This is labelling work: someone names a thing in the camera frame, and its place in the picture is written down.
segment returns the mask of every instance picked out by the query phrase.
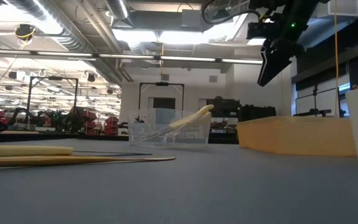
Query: machinery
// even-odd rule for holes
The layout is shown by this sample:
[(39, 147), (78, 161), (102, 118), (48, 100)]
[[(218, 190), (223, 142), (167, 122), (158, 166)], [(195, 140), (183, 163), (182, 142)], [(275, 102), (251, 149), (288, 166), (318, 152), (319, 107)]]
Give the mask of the machinery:
[[(247, 39), (265, 38), (260, 50), (263, 64), (259, 74), (258, 84), (265, 86), (285, 67), (291, 64), (290, 58), (299, 57), (305, 50), (298, 44), (303, 31), (308, 28), (308, 21), (319, 2), (327, 3), (329, 0), (250, 0), (247, 9), (236, 13), (228, 13), (227, 9), (220, 9), (210, 20), (206, 16), (206, 9), (215, 0), (210, 0), (202, 8), (202, 16), (207, 24), (220, 24), (245, 13), (258, 16), (258, 22), (248, 25)], [(275, 12), (282, 7), (281, 13)], [(267, 8), (267, 12), (260, 15), (256, 9)]]

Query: gray mat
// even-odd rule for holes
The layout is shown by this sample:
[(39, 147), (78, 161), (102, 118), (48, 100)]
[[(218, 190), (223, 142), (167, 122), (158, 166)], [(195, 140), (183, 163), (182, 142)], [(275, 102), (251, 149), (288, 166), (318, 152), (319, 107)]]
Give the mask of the gray mat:
[(0, 223), (358, 223), (356, 158), (278, 156), (210, 145), (6, 142), (176, 156), (153, 163), (0, 168)]

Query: gray table surface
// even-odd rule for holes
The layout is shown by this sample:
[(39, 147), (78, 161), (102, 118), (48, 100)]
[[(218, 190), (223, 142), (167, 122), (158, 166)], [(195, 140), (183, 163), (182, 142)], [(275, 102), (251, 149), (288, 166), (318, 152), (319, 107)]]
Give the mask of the gray table surface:
[(127, 142), (6, 142), (151, 152), (175, 161), (0, 168), (0, 223), (358, 223), (358, 163), (236, 145), (147, 149)]

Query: wooden stick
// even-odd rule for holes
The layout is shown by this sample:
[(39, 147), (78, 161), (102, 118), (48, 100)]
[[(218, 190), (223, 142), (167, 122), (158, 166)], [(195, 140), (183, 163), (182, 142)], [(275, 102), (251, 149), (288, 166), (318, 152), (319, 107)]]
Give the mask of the wooden stick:
[(0, 146), (0, 156), (69, 156), (72, 147), (61, 146)]
[(0, 157), (0, 167), (59, 166), (117, 161), (170, 161), (175, 157), (161, 158), (114, 158), (98, 156), (12, 156)]

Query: transparent container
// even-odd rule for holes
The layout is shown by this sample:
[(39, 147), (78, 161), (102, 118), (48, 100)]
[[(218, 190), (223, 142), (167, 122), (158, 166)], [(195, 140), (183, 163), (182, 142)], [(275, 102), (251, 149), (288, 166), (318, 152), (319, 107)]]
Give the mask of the transparent container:
[(203, 119), (195, 125), (183, 128), (175, 134), (165, 133), (156, 138), (138, 142), (140, 138), (163, 129), (169, 130), (169, 124), (194, 113), (163, 108), (143, 109), (128, 113), (129, 143), (131, 145), (152, 148), (189, 148), (206, 147), (211, 119)]

